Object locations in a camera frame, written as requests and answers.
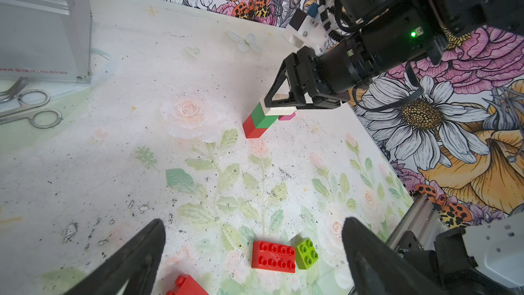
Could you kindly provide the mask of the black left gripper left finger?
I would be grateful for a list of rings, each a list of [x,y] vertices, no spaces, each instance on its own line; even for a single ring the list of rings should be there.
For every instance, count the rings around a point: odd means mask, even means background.
[[[154,219],[67,294],[151,294],[166,233]]]

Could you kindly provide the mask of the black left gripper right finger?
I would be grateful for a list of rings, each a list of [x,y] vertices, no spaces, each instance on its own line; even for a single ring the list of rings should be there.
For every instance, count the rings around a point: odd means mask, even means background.
[[[445,294],[356,218],[345,219],[342,240],[357,294]]]

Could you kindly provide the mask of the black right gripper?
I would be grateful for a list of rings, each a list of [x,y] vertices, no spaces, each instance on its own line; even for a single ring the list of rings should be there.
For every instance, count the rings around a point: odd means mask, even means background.
[[[423,87],[409,64],[425,57],[434,57],[434,16],[419,12],[412,4],[399,4],[337,41],[322,56],[307,46],[287,56],[265,96],[265,104],[335,109],[356,97],[349,90],[367,89],[382,72],[406,64],[415,92],[381,106],[392,109],[422,95]]]

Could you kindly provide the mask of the white lego brick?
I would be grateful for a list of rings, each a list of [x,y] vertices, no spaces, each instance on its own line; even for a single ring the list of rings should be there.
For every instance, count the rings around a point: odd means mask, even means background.
[[[267,107],[264,96],[261,97],[260,104],[265,116],[291,116],[297,111],[296,107]]]

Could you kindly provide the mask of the magenta lego brick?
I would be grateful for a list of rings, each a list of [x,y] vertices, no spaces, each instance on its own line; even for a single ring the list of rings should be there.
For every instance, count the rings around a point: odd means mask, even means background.
[[[293,120],[293,118],[296,117],[296,112],[293,112],[291,115],[287,115],[287,116],[280,116],[278,118],[279,121],[290,121],[290,120]]]

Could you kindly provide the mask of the red square lego brick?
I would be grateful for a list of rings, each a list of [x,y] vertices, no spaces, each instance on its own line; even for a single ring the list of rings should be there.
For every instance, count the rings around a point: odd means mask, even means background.
[[[190,275],[179,275],[173,289],[166,295],[208,295],[208,293]]]

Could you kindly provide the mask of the dark green lego brick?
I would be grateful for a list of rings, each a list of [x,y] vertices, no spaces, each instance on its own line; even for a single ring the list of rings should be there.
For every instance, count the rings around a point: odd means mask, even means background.
[[[252,122],[257,129],[267,129],[278,120],[279,116],[268,116],[264,113],[261,103],[259,103],[251,113]]]

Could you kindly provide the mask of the long red lego brick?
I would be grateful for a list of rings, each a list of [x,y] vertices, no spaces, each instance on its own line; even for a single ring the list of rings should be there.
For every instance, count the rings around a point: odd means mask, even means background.
[[[280,273],[296,272],[294,247],[258,240],[253,243],[251,267]]]

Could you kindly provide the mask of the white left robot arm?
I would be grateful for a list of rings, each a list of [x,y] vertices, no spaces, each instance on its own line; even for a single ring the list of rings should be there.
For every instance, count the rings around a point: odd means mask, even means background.
[[[165,246],[154,219],[71,294],[150,294]],[[513,294],[523,285],[523,215],[438,234],[435,248],[394,250],[348,218],[342,241],[358,294]]]

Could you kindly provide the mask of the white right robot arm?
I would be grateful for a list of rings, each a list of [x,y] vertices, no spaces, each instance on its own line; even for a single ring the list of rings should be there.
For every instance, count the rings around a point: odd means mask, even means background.
[[[425,90],[411,63],[438,64],[449,36],[484,25],[522,34],[523,0],[319,0],[296,10],[286,27],[297,52],[283,61],[264,105],[335,109],[375,85],[380,73],[406,64],[413,90],[378,110],[402,107]]]

